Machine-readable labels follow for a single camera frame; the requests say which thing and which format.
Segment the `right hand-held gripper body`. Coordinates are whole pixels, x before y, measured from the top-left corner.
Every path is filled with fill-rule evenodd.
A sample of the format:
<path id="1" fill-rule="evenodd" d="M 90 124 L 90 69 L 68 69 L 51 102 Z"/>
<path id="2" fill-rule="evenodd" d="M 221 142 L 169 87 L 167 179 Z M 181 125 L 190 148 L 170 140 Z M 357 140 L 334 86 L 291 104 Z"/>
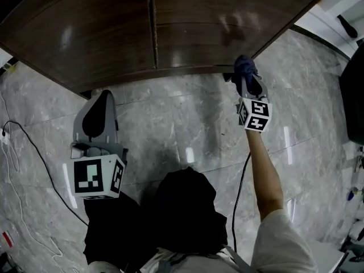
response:
<path id="1" fill-rule="evenodd" d="M 238 124 L 245 130 L 264 132 L 272 118 L 272 104 L 266 96 L 239 98 L 237 105 Z"/>

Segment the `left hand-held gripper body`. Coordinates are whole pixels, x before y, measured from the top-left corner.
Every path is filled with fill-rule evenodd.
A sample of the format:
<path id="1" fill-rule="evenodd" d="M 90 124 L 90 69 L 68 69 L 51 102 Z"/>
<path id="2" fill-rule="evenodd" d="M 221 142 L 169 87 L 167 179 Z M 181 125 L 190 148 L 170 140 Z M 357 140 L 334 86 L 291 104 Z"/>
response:
<path id="1" fill-rule="evenodd" d="M 118 143 L 71 145 L 69 189 L 86 200 L 119 197 L 127 165 L 127 149 Z"/>

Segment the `dark blue wiping cloth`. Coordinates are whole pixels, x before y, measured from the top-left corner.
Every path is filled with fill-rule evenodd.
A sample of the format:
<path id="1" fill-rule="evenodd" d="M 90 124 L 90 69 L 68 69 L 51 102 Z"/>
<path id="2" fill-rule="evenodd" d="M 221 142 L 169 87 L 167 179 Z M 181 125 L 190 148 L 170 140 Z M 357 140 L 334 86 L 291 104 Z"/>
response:
<path id="1" fill-rule="evenodd" d="M 247 80 L 247 87 L 251 95 L 253 95 L 252 76 L 258 75 L 258 70 L 253 59 L 246 55 L 240 55 L 234 63 L 234 72 L 231 77 L 232 83 L 235 84 L 238 94 L 241 96 L 241 76 Z"/>

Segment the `person's left forearm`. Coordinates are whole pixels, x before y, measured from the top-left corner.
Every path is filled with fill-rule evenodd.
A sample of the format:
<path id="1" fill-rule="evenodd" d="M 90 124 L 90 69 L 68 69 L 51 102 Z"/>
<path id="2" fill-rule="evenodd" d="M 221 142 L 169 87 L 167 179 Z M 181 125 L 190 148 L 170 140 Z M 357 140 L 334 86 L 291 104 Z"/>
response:
<path id="1" fill-rule="evenodd" d="M 89 219 L 84 255 L 90 266 L 106 262 L 125 273 L 141 267 L 141 208 L 124 193 L 117 198 L 84 200 Z"/>

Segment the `person's right forearm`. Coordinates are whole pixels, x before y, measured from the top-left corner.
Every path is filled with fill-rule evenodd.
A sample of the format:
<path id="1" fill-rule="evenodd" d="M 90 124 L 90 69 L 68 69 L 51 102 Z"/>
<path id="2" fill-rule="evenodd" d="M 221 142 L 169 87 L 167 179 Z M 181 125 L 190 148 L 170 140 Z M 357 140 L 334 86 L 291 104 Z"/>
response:
<path id="1" fill-rule="evenodd" d="M 254 190 L 261 220 L 270 213 L 283 209 L 284 196 L 279 175 L 268 155 L 262 136 L 246 130 L 249 143 Z"/>

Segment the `black and white bathtub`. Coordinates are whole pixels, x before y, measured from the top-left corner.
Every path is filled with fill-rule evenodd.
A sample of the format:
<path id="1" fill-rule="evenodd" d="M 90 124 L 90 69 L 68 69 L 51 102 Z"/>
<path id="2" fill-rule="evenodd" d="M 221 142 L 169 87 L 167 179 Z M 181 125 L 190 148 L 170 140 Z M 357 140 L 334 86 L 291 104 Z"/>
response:
<path id="1" fill-rule="evenodd" d="M 364 146 L 364 43 L 355 51 L 339 78 L 348 138 Z"/>

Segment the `person's black trousers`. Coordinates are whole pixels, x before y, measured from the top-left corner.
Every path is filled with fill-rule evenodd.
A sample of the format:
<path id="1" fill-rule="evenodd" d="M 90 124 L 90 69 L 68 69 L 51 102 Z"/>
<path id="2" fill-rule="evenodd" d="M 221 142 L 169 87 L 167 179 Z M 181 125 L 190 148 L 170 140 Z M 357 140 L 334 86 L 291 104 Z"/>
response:
<path id="1" fill-rule="evenodd" d="M 170 172 L 147 205 L 154 246 L 174 253 L 216 254 L 228 243 L 227 218 L 214 206 L 216 190 L 188 167 Z"/>

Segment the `black oblong object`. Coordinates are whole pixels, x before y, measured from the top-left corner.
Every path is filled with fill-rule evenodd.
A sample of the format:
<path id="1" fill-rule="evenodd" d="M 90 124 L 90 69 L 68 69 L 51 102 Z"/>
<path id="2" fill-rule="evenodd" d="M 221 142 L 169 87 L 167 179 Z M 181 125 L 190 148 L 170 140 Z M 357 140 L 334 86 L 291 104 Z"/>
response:
<path id="1" fill-rule="evenodd" d="M 355 39 L 358 37 L 358 32 L 357 30 L 351 26 L 342 15 L 338 15 L 337 18 L 339 19 L 342 27 L 344 28 L 344 30 L 346 31 L 346 33 L 348 34 L 349 37 Z"/>

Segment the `clear bottle with red label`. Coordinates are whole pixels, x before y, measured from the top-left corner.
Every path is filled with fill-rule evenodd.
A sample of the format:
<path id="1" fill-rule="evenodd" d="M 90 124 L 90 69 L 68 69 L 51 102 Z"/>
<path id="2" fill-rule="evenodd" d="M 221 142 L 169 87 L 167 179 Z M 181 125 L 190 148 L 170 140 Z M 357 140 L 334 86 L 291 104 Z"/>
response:
<path id="1" fill-rule="evenodd" d="M 7 251 L 12 249 L 18 239 L 18 233 L 12 223 L 0 222 L 0 250 Z"/>

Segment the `white box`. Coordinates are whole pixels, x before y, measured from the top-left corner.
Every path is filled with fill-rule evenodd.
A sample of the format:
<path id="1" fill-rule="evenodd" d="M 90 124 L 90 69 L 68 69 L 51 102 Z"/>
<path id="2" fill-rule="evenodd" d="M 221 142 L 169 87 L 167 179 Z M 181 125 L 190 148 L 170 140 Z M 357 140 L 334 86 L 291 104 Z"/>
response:
<path id="1" fill-rule="evenodd" d="M 335 273 L 348 255 L 330 243 L 311 240 L 308 244 L 316 261 L 318 273 Z"/>

